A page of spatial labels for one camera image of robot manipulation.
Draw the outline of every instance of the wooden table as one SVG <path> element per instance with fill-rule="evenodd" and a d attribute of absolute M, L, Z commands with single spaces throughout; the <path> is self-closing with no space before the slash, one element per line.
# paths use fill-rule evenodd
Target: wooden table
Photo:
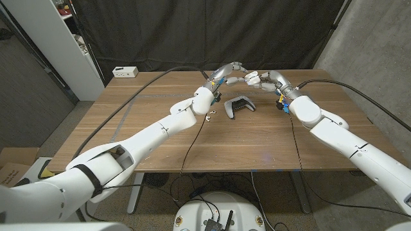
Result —
<path fill-rule="evenodd" d="M 323 70 L 279 71 L 296 86 L 313 78 L 331 79 Z M 139 73 L 137 78 L 117 79 L 109 83 L 98 100 L 65 141 L 48 169 L 62 172 L 71 161 L 83 140 L 122 102 L 128 99 L 144 83 L 159 73 Z M 233 72 L 231 76 L 243 76 Z M 121 110 L 83 151 L 94 146 L 126 139 L 170 113 L 175 103 L 192 97 L 204 83 L 198 72 L 173 72 L 157 80 L 142 91 L 128 106 Z M 349 123 L 349 130 L 388 153 L 403 164 L 406 160 L 389 140 L 375 127 L 367 116 L 338 85 L 311 83 L 302 89 L 323 109 L 335 113 Z M 278 96 L 246 84 L 220 87 L 222 100 L 214 104 L 211 121 L 205 122 L 196 142 L 190 150 L 184 172 L 202 171 L 298 171 L 299 161 L 293 140 L 290 119 L 276 109 Z M 224 110 L 224 101 L 237 96 L 249 97 L 256 111 L 236 111 L 236 119 L 230 120 Z M 197 116 L 197 124 L 174 135 L 142 161 L 138 172 L 179 172 L 186 152 L 193 142 L 203 121 Z M 309 131 L 293 117 L 295 136 L 305 170 L 352 170 L 356 169 L 343 155 L 317 141 Z"/>

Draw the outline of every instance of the black strap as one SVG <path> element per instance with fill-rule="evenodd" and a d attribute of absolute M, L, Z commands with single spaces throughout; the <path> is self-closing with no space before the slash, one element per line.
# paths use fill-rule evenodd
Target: black strap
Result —
<path fill-rule="evenodd" d="M 103 186 L 100 184 L 97 176 L 89 169 L 89 167 L 85 166 L 84 164 L 78 164 L 73 168 L 80 169 L 91 181 L 94 186 L 94 192 L 92 192 L 91 198 L 101 194 L 103 192 Z"/>

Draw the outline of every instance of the game controller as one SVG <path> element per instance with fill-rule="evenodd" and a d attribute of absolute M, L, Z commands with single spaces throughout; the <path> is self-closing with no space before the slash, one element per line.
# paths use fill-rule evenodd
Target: game controller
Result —
<path fill-rule="evenodd" d="M 230 119 L 235 119 L 234 110 L 242 107 L 247 107 L 251 111 L 255 111 L 256 106 L 246 96 L 238 96 L 234 99 L 230 99 L 224 103 L 225 112 Z"/>

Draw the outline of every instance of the power strip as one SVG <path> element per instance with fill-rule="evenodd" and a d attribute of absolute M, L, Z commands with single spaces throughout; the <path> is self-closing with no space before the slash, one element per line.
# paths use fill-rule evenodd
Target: power strip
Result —
<path fill-rule="evenodd" d="M 116 78 L 134 78 L 139 73 L 137 67 L 116 67 L 113 70 Z"/>

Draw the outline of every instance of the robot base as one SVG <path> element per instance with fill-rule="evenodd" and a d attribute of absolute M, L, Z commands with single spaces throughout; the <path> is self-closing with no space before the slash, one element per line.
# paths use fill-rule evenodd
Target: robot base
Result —
<path fill-rule="evenodd" d="M 265 230 L 263 217 L 260 211 L 251 202 L 230 192 L 216 191 L 201 194 L 205 201 L 209 201 L 217 206 L 220 211 L 221 229 L 225 230 L 226 223 L 229 218 L 230 210 L 233 211 L 231 225 L 229 231 L 238 230 Z M 201 200 L 201 197 L 196 196 L 195 199 Z M 214 221 L 218 219 L 218 212 L 215 207 L 209 204 L 213 210 Z M 175 216 L 173 230 L 174 231 L 194 231 L 206 230 L 207 222 L 211 219 L 211 211 L 207 204 L 203 201 L 189 201 L 184 204 Z"/>

